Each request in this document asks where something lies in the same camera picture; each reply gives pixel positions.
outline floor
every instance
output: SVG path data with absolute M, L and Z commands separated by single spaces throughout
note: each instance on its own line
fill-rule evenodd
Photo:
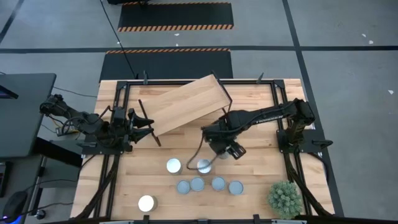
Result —
M 334 141 L 329 152 L 344 215 L 398 220 L 398 1 L 230 2 L 233 30 L 124 32 L 119 38 L 125 47 L 239 46 L 231 52 L 234 78 L 262 72 L 264 78 L 301 78 L 326 138 Z M 104 5 L 117 26 L 121 6 Z M 2 0 L 0 29 L 0 72 L 56 73 L 55 86 L 86 95 L 98 91 L 101 48 L 119 46 L 99 0 Z M 94 98 L 61 94 L 78 110 L 95 107 Z M 47 118 L 43 124 L 53 128 Z M 45 128 L 39 136 L 60 139 Z M 73 196 L 73 188 L 46 189 L 41 205 Z M 48 208 L 40 222 L 66 220 L 70 209 Z

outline wooden tabletop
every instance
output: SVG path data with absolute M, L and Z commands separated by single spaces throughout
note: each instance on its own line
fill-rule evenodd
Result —
M 300 79 L 284 81 L 288 100 L 305 99 Z M 101 113 L 108 105 L 113 104 L 116 83 L 116 80 L 101 82 L 95 113 Z M 225 87 L 233 99 L 232 110 L 251 111 L 274 105 L 271 88 L 267 85 Z M 130 89 L 128 108 L 134 108 L 139 116 L 143 116 L 138 99 L 149 100 L 175 88 L 178 86 L 134 85 Z M 279 101 L 282 102 L 280 94 L 278 95 Z M 152 220 L 252 219 L 253 214 L 259 214 L 260 218 L 277 218 L 266 200 L 273 183 L 287 180 L 285 163 L 278 150 L 275 135 L 276 121 L 252 126 L 240 134 L 237 141 L 247 153 L 239 160 L 232 157 L 225 160 L 217 159 L 210 175 L 203 176 L 206 182 L 203 191 L 190 192 L 187 195 L 177 193 L 175 186 L 178 181 L 191 180 L 198 176 L 195 171 L 185 169 L 185 164 L 199 145 L 200 127 L 209 125 L 222 114 L 222 111 L 215 111 L 159 136 L 162 147 L 158 147 L 150 135 L 138 144 L 133 144 L 133 152 L 121 156 L 112 220 L 142 220 L 143 215 L 147 214 Z M 110 116 L 111 113 L 106 113 L 103 119 L 109 120 Z M 180 159 L 183 164 L 181 175 L 170 175 L 167 172 L 166 162 L 173 157 Z M 197 159 L 213 157 L 214 152 L 207 143 L 203 143 Z M 301 154 L 301 160 L 307 187 L 324 208 L 333 213 L 322 163 L 308 154 Z M 78 215 L 95 193 L 102 161 L 103 156 L 96 156 L 80 172 L 71 217 Z M 210 185 L 214 176 L 221 176 L 227 182 L 241 181 L 244 193 L 232 196 L 228 190 L 215 192 Z M 159 204 L 156 210 L 143 213 L 138 209 L 138 200 L 143 195 L 157 198 Z M 104 214 L 106 199 L 107 197 L 104 197 L 101 214 Z

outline orange and black striped tape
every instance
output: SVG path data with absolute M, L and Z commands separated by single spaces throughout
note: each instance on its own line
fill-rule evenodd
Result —
M 215 49 L 147 49 L 147 50 L 109 50 L 106 54 L 120 54 L 120 53 L 161 53 L 161 52 L 215 52 L 215 51 L 229 51 L 229 49 L 215 48 Z
M 119 32 L 144 32 L 144 31 L 168 31 L 168 30 L 221 30 L 232 29 L 232 24 L 216 25 L 177 25 L 177 26 L 139 26 L 139 27 L 119 27 Z
M 123 3 L 123 6 L 135 5 L 135 4 L 138 4 L 138 2 Z M 173 3 L 159 2 L 159 3 L 148 3 L 148 5 L 167 5 L 167 4 L 231 4 L 231 3 L 230 2 L 173 2 Z

